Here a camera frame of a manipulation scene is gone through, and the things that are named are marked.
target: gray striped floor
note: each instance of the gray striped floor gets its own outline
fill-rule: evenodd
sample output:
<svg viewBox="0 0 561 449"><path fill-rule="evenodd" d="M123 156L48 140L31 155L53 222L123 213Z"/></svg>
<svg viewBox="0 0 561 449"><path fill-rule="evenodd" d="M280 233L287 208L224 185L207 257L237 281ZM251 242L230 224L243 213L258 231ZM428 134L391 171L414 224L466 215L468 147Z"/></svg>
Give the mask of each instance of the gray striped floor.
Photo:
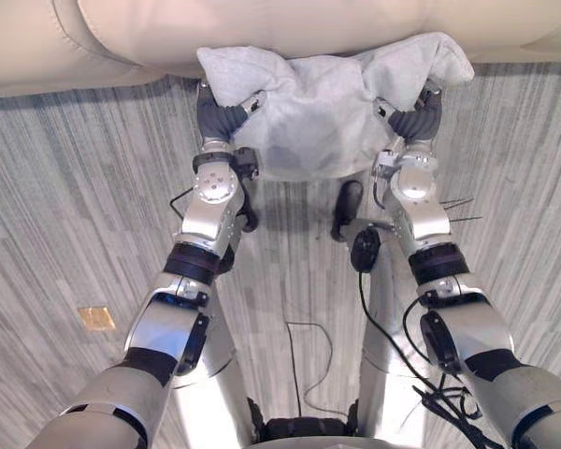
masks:
<svg viewBox="0 0 561 449"><path fill-rule="evenodd" d="M476 68L471 84L445 93L441 197L475 196L452 210L484 217L453 224L468 264L511 324L518 355L561 376L561 65ZM167 201L191 183L193 102L194 82L176 78L0 99L0 448L23 447L120 357L178 227ZM364 319L348 254L329 238L339 185L258 185L261 227L220 282L248 392L266 418L296 414L282 307L334 342L311 401L346 410L357 395ZM92 305L108 305L116 331L84 329L77 307ZM328 350L316 329L294 333L303 391ZM426 444L468 447L433 418ZM183 447L172 407L154 447Z"/></svg>

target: robotic arm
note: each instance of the robotic arm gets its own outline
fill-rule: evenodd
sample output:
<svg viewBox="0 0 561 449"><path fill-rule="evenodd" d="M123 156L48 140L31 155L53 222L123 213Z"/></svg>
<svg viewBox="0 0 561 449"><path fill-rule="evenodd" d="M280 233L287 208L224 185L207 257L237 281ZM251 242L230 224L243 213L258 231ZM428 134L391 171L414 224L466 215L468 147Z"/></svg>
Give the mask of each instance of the robotic arm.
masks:
<svg viewBox="0 0 561 449"><path fill-rule="evenodd" d="M123 361L87 385L28 449L151 447L175 376L190 373L200 359L214 277L230 269L241 229L257 226L241 183L257 175L257 161L250 149L233 152L228 142L262 100L219 108L209 87L200 85L204 146L194 159L194 197L131 327Z"/></svg>
<svg viewBox="0 0 561 449"><path fill-rule="evenodd" d="M503 318L469 272L436 197L431 139L440 91L427 85L422 99L427 106L417 112L377 105L400 137L379 154L374 174L388 182L383 204L427 308L420 325L428 357L459 376L511 447L561 449L561 380L515 357Z"/></svg>

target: gray towel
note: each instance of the gray towel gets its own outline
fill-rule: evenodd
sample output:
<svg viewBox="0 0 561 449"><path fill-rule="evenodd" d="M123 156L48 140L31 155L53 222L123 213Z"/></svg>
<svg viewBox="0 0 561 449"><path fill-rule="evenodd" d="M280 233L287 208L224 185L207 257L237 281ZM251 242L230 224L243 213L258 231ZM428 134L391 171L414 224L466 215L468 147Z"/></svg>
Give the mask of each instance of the gray towel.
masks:
<svg viewBox="0 0 561 449"><path fill-rule="evenodd" d="M374 116L377 98L410 110L426 79L444 87L474 76L464 52L442 33L353 57L285 60L254 47L202 48L197 57L221 106L266 92L235 144L258 151L262 178L283 181L338 178L371 167L394 136Z"/></svg>

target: wire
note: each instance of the wire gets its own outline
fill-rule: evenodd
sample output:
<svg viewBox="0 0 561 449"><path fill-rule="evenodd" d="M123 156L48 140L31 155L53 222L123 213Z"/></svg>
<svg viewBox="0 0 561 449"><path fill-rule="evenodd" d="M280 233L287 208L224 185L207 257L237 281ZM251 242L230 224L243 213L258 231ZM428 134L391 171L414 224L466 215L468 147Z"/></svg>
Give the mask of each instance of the wire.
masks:
<svg viewBox="0 0 561 449"><path fill-rule="evenodd" d="M366 305L366 299L364 295L363 273L361 271L359 271L358 273L358 286L359 286L359 297L362 304L362 309L364 310L364 314L366 315L368 321L374 327L376 327L382 333L382 335L391 343L391 345L393 346L393 348L395 349L395 351L397 352L403 363L411 371L411 373L418 380L420 380L426 387L432 390L432 393L428 393L422 391L420 388L418 388L415 385L412 386L413 390L416 393L418 393L422 398L422 405L424 405L430 412L436 414L437 416L443 418L445 421L448 421L449 423L457 427L467 437L467 439L474 445L475 448L485 449L488 446L496 449L503 449L503 447L500 444L486 438L482 434L482 431L479 428L471 425L466 419L465 411L462 412L461 410L457 409L457 407L451 402L449 398L447 398L445 393L440 388L436 387L434 384L428 381L413 367L413 365L405 356L399 345L396 344L396 341L393 339L393 337L391 337L391 335L386 330L384 330L384 328L381 325L379 325L374 320L374 318L370 315L370 312L368 311ZM444 385L445 379L446 376L443 373L443 376L441 376L440 385ZM453 414L449 413L449 411L447 411L442 405L439 404L439 400L441 400L449 409L451 409L454 416Z"/></svg>
<svg viewBox="0 0 561 449"><path fill-rule="evenodd" d="M449 210L449 209L453 209L453 208L458 208L459 206L463 206L464 204L471 203L473 200L474 200L474 198L472 197L472 198L467 198L467 199L458 199L458 200L455 200L455 201L448 201L448 202L445 202L444 204L448 204L448 203L454 203L454 204L452 204L451 206L447 206L444 209Z"/></svg>
<svg viewBox="0 0 561 449"><path fill-rule="evenodd" d="M284 322L287 327L287 332L289 333L289 346L291 346L291 366L293 368L293 382L295 384L295 395L297 397L297 410L299 417L301 417L301 398L299 396L299 384L297 383L297 372L295 370L295 350L293 347L293 334L291 333L291 327L287 321Z"/></svg>
<svg viewBox="0 0 561 449"><path fill-rule="evenodd" d="M324 328L324 326L318 324L318 323L312 323L312 322L306 322L306 323L300 323L300 322L296 322L296 321L287 321L285 322L287 325L291 325L291 326L314 326L319 328L324 336L326 337L326 341L328 342L328 349L329 349L329 355L328 355L328 360L326 362L326 368L324 369L324 374L322 375L322 377L320 377L320 379L318 379L318 381L309 386L306 391L303 394L303 400L304 402L311 407L314 410L318 410L320 412L326 412L326 413L334 413L334 414L339 414L341 416L344 416L345 419L349 419L349 416L344 413L341 412L339 410L332 410L332 409L325 409L323 407L320 407L318 405L313 404L309 399L308 399L308 394L310 391L312 391L314 388L316 388L318 385L320 385L322 382L324 382L324 380L326 379L326 377L328 376L328 373L330 372L330 366L332 364L333 361L333 354L334 354L334 346L333 346L333 341L330 338L330 335L328 335L328 332L326 331L326 329Z"/></svg>
<svg viewBox="0 0 561 449"><path fill-rule="evenodd" d="M410 314L411 310L413 309L413 307L419 302L419 299L416 298L406 309L405 309L405 313L403 313L403 320L402 320L402 325L403 325L403 330L405 332L405 337L408 339L408 342L410 343L411 347L415 350L416 353L418 353L418 355L423 358L426 362L428 362L430 365L432 365L430 363L430 359L426 356L426 354L424 354L422 351L420 351L420 348L418 348L418 346L413 342L413 339L411 338L410 335L410 331L408 330L408 315Z"/></svg>
<svg viewBox="0 0 561 449"><path fill-rule="evenodd" d="M181 220L184 220L185 217L183 216L182 213L179 212L179 210L177 208L175 208L175 202L179 201L181 198L183 198L184 196L186 196L187 194L189 194L194 188L192 187L191 189L187 189L186 191L184 191L182 194L175 196L174 198L172 198L170 201L168 201L168 206L170 206L170 208L175 211L175 213L179 216L179 218L181 218Z"/></svg>
<svg viewBox="0 0 561 449"><path fill-rule="evenodd" d="M374 198L374 202L376 203L376 205L379 208L381 208L382 210L384 210L384 205L378 199L378 180L377 179L374 179L374 184L372 185L372 197Z"/></svg>
<svg viewBox="0 0 561 449"><path fill-rule="evenodd" d="M469 220L481 220L484 217L467 217L467 218L455 218L453 220L449 220L451 223L454 222L468 222Z"/></svg>

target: sofa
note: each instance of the sofa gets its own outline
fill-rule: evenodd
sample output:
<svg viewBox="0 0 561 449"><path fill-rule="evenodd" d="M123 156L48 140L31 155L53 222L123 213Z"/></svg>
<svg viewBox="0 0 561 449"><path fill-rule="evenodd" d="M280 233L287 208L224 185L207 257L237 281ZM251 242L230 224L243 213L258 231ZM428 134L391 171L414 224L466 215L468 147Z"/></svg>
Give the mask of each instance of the sofa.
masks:
<svg viewBox="0 0 561 449"><path fill-rule="evenodd" d="M561 62L561 0L0 0L0 96L196 77L202 46L291 58L429 31L476 63Z"/></svg>

